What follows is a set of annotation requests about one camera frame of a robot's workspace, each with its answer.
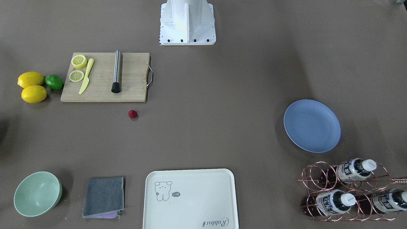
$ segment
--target gray cloth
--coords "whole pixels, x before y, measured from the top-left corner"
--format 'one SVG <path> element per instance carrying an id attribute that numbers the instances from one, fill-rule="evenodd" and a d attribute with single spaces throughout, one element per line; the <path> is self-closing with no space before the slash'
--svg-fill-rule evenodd
<path id="1" fill-rule="evenodd" d="M 84 218 L 115 218 L 125 209 L 124 177 L 91 178 L 88 180 Z"/>

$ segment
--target green lime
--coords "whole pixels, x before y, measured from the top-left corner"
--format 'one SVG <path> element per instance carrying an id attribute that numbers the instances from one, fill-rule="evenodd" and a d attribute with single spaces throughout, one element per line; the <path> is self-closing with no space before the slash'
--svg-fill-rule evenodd
<path id="1" fill-rule="evenodd" d="M 45 77 L 45 83 L 53 90 L 59 90 L 63 88 L 63 81 L 57 75 L 49 75 Z"/>

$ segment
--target lemon slice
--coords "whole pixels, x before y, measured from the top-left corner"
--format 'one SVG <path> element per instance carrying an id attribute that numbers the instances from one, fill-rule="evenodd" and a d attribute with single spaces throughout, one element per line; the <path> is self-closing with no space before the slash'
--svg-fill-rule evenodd
<path id="1" fill-rule="evenodd" d="M 84 68 L 86 64 L 88 63 L 88 60 L 84 55 L 76 55 L 72 57 L 71 64 L 75 68 Z"/>
<path id="2" fill-rule="evenodd" d="M 83 80 L 85 74 L 81 70 L 75 70 L 69 74 L 69 80 L 72 82 L 79 82 Z"/>

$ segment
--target raspberry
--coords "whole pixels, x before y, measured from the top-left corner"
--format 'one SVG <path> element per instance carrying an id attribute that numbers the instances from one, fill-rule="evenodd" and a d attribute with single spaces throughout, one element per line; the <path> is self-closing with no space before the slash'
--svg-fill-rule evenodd
<path id="1" fill-rule="evenodd" d="M 137 116 L 137 111 L 135 110 L 131 110 L 129 111 L 129 117 L 134 119 Z"/>

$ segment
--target dark bottle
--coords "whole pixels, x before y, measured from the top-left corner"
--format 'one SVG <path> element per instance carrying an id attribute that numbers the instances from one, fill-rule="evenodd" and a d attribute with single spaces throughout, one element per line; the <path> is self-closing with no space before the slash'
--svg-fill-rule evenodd
<path id="1" fill-rule="evenodd" d="M 326 176 L 321 174 L 321 182 L 326 183 L 326 188 L 339 188 L 354 181 L 367 179 L 371 175 L 371 171 L 376 169 L 376 162 L 372 159 L 356 158 L 333 166 L 333 169 L 329 168 L 326 171 Z"/>
<path id="2" fill-rule="evenodd" d="M 361 213 L 364 215 L 370 215 L 370 211 L 372 211 L 372 215 L 407 211 L 407 191 L 399 189 L 358 196 L 358 201 Z"/>
<path id="3" fill-rule="evenodd" d="M 344 214 L 355 203 L 356 199 L 352 194 L 335 189 L 322 192 L 317 196 L 306 197 L 302 200 L 301 206 L 306 215 L 317 217 Z"/>

